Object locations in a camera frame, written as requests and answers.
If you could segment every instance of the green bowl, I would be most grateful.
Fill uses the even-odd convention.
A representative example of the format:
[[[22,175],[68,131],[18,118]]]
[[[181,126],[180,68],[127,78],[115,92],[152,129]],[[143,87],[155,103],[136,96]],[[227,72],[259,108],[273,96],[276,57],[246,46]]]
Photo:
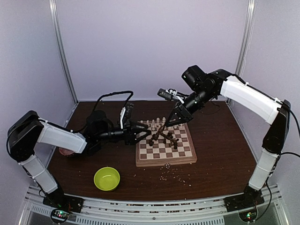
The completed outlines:
[[[119,172],[112,167],[103,167],[95,173],[94,183],[102,191],[113,191],[120,182]]]

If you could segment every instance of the wooden chessboard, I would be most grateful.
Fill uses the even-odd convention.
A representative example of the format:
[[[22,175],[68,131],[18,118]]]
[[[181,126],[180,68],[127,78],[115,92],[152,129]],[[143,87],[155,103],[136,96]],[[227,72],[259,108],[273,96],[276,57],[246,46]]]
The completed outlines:
[[[149,140],[152,134],[156,133],[163,122],[152,123],[151,120],[143,121],[144,124],[149,125],[151,135],[146,139],[141,140],[136,144],[136,157],[135,164],[137,167],[142,166],[162,166],[165,164],[178,165],[195,163],[197,161],[197,155],[194,149],[191,134],[188,129],[188,125],[180,124],[173,127],[167,127],[164,134],[172,132],[176,139],[179,139],[178,147],[175,149],[173,146],[169,147],[169,140],[166,140],[166,144],[163,143],[164,138],[160,135],[158,140],[154,140],[153,146],[149,145]]]

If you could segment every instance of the white panel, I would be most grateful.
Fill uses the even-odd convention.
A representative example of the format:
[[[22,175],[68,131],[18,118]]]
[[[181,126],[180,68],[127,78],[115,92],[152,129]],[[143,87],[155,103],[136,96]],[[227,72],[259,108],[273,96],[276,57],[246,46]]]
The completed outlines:
[[[247,8],[247,0],[57,1],[78,98],[133,90],[134,99],[160,99],[159,88],[191,92],[181,75],[194,64],[234,72]]]
[[[74,106],[48,0],[0,1],[0,71],[0,223],[14,225],[30,179],[4,149],[8,129],[31,109],[63,125]],[[49,153],[38,146],[42,162]]]
[[[300,118],[300,1],[258,1],[250,49],[246,55],[243,79],[252,86],[292,103],[292,110]],[[261,154],[261,145],[269,126],[254,113],[234,103],[233,111],[242,124],[255,154]],[[293,118],[283,151],[300,153],[299,136]],[[284,155],[270,180],[278,183],[292,217],[298,224],[300,210],[299,159]]]

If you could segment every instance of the wooden tabletop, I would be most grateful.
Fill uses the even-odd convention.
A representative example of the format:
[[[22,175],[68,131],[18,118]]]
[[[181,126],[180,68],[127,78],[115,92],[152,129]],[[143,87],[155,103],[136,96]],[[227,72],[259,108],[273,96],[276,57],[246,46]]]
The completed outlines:
[[[174,102],[134,101],[132,120],[168,117]],[[256,162],[247,142],[225,102],[212,103],[194,113],[188,123],[198,161],[195,164],[136,167],[135,146],[124,142],[108,143],[92,157],[67,158],[57,150],[49,170],[65,193],[85,197],[131,201],[165,201],[213,197],[240,193],[249,181]],[[115,124],[124,102],[101,102]],[[85,124],[94,102],[80,102],[68,128]],[[116,168],[121,176],[118,188],[103,192],[94,185],[95,172],[104,166]]]

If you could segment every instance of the chessboard square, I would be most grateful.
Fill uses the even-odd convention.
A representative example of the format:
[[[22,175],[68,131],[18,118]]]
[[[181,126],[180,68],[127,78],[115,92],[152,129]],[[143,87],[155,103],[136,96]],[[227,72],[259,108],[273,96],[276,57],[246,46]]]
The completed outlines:
[[[178,151],[184,151],[184,148],[182,146],[181,147],[178,146]]]
[[[168,153],[166,153],[166,157],[167,157],[167,158],[172,158],[172,157],[173,157],[173,154],[172,154],[171,152],[168,152]]]
[[[153,154],[147,154],[147,159],[153,159]]]
[[[184,153],[186,154],[186,157],[191,157],[191,156],[193,156],[193,154],[192,154],[191,151],[185,151]]]
[[[147,153],[147,149],[140,149],[140,154],[146,154]]]
[[[159,149],[153,149],[153,153],[159,153]]]
[[[168,153],[168,152],[171,152],[172,153],[172,148],[166,148],[165,151]]]
[[[140,159],[147,159],[147,154],[141,154]]]
[[[179,154],[179,157],[185,157],[186,156],[184,151],[180,151],[180,152],[178,152],[178,154]]]
[[[179,158],[179,152],[173,152],[173,158]]]
[[[160,157],[160,158],[167,158],[167,154],[166,154],[166,153],[160,153],[160,154],[159,154],[159,157]]]
[[[160,158],[159,153],[154,153],[154,154],[153,154],[153,158]]]

